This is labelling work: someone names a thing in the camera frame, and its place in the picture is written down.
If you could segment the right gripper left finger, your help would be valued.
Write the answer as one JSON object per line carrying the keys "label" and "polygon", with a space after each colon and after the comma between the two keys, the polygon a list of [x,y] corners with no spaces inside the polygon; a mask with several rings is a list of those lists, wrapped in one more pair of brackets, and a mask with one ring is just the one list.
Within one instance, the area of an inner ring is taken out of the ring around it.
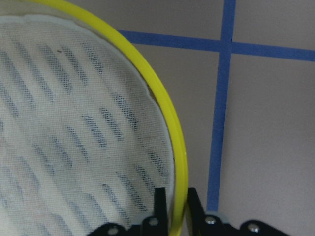
{"label": "right gripper left finger", "polygon": [[167,202],[165,188],[155,188],[154,215],[158,219],[167,219]]}

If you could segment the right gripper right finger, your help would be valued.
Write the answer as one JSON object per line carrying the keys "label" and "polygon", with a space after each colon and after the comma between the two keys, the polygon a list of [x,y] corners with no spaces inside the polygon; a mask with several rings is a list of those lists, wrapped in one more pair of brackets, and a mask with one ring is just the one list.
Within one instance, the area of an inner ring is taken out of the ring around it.
{"label": "right gripper right finger", "polygon": [[189,219],[201,221],[204,218],[204,210],[195,188],[188,188],[187,203]]}

